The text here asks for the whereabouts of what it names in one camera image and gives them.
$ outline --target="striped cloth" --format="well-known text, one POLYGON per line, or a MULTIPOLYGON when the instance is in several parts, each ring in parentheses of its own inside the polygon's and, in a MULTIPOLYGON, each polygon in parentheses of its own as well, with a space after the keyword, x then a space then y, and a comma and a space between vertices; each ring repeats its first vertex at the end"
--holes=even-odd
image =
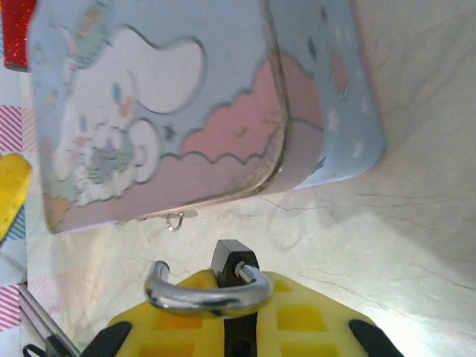
POLYGON ((0 332, 20 325, 18 285, 0 288, 0 332))
POLYGON ((15 222, 12 224, 10 230, 7 233, 6 240, 19 240, 25 239, 26 233, 26 220, 25 220, 25 208, 22 207, 15 222))
POLYGON ((22 111, 19 107, 0 105, 0 151, 23 151, 22 111))
POLYGON ((35 113, 30 108, 22 108, 23 151, 36 150, 36 120, 35 113))

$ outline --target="pink cloud design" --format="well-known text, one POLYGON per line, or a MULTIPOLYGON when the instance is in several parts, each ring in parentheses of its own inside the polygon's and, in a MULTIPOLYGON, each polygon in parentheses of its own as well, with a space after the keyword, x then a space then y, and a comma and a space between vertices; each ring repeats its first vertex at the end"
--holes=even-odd
POLYGON ((233 153, 246 160, 264 152, 280 121, 271 64, 266 61, 257 72, 252 93, 240 94, 231 105, 215 109, 207 126, 185 141, 182 152, 201 152, 211 160, 233 153))
POLYGON ((318 87, 314 77, 304 72, 299 63, 287 54, 281 56, 281 63, 286 79, 291 116, 323 128, 318 87))
POLYGON ((133 186, 121 199, 94 202, 84 207, 72 206, 55 231, 125 221, 151 212, 183 207, 187 202, 244 190, 273 170, 272 163, 278 155, 270 150, 267 157, 251 158, 246 165, 229 156, 216 164, 210 164, 206 158, 194 153, 181 159, 168 156, 162 159, 157 174, 147 184, 133 186))
MULTIPOLYGON (((308 76, 289 55, 281 57, 291 116, 323 127, 314 78, 308 76)), ((238 95, 232 104, 220 106, 206 127, 187 138, 182 154, 201 152, 215 161, 232 153, 243 161, 262 155, 269 138, 280 127, 282 107, 277 96, 271 63, 259 68, 251 93, 238 95)))

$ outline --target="white cartoon character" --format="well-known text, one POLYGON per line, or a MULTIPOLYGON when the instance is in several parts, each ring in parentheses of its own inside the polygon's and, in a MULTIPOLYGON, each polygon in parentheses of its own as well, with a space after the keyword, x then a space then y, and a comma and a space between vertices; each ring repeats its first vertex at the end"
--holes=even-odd
POLYGON ((84 176, 71 160, 79 150, 91 201, 121 196, 134 182, 149 180, 160 161, 161 141, 152 122, 136 117, 137 108, 179 110, 202 84, 204 67, 202 47, 191 39, 154 48, 136 31, 121 28, 88 68, 74 72, 54 153, 58 179, 84 176))
POLYGON ((76 191, 77 191, 77 204, 79 206, 85 206, 89 202, 93 202, 97 197, 93 194, 93 185, 88 178, 88 170, 85 166, 79 166, 76 171, 76 191))

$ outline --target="red glitter object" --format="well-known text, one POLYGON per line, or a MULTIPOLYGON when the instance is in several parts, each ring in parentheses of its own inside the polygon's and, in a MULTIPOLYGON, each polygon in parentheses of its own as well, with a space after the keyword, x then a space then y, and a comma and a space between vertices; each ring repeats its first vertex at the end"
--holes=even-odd
POLYGON ((2 1, 4 64, 8 69, 27 71, 27 29, 36 0, 2 1))

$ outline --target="metal hook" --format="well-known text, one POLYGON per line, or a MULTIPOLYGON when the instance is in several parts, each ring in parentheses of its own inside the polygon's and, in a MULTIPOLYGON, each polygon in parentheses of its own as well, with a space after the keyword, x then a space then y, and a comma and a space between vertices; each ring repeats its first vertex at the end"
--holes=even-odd
POLYGON ((167 229, 171 232, 176 232, 178 231, 180 228, 181 228, 181 224, 183 223, 184 221, 184 213, 183 212, 180 212, 179 215, 178 215, 178 223, 176 226, 173 226, 172 223, 170 223, 170 219, 173 217, 173 216, 177 216, 176 214, 175 215, 172 215, 171 213, 170 214, 167 214, 165 216, 165 219, 167 220, 167 229))
POLYGON ((177 315, 196 318, 238 318, 254 314, 268 303, 273 284, 259 269, 244 263, 235 267, 235 275, 246 283, 221 289, 193 289, 167 282, 169 267, 155 262, 144 285, 147 300, 153 306, 177 315))

